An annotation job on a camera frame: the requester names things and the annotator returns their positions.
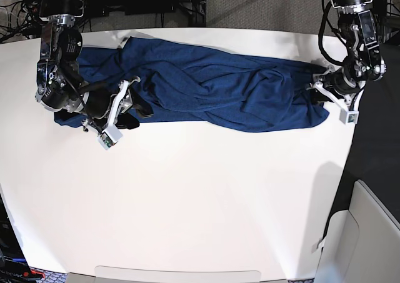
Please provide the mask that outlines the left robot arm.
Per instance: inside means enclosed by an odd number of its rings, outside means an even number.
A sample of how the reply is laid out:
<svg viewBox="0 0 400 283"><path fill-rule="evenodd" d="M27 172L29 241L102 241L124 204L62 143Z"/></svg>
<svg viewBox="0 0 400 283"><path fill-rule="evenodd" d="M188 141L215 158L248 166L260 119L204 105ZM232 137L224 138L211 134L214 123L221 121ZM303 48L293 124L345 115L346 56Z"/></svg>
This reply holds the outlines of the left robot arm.
<svg viewBox="0 0 400 283"><path fill-rule="evenodd" d="M312 102L344 100L352 111L358 96L368 81L380 80L386 72L381 56L376 25L369 5L373 0L330 0L322 6L322 20L318 32L318 48L330 63L325 73L314 74L310 86ZM332 31L345 45L347 56L338 61L329 56L323 46L323 36L331 9L338 12L337 27Z"/></svg>

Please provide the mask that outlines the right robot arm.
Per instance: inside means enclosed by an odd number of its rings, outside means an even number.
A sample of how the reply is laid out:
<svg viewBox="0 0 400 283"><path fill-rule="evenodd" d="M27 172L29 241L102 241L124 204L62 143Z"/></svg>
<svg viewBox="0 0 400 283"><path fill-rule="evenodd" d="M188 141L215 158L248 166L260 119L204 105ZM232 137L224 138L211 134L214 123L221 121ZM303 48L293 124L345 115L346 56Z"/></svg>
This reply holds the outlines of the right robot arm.
<svg viewBox="0 0 400 283"><path fill-rule="evenodd" d="M85 0L42 0L39 18L44 21L40 59L37 63L36 100L47 110L68 117L83 115L84 131L101 134L115 125L134 129L138 120L129 114L134 109L141 118L151 117L153 109L133 88L134 77L110 91L105 82L88 83L79 74L77 58L83 48L78 20L84 16Z"/></svg>

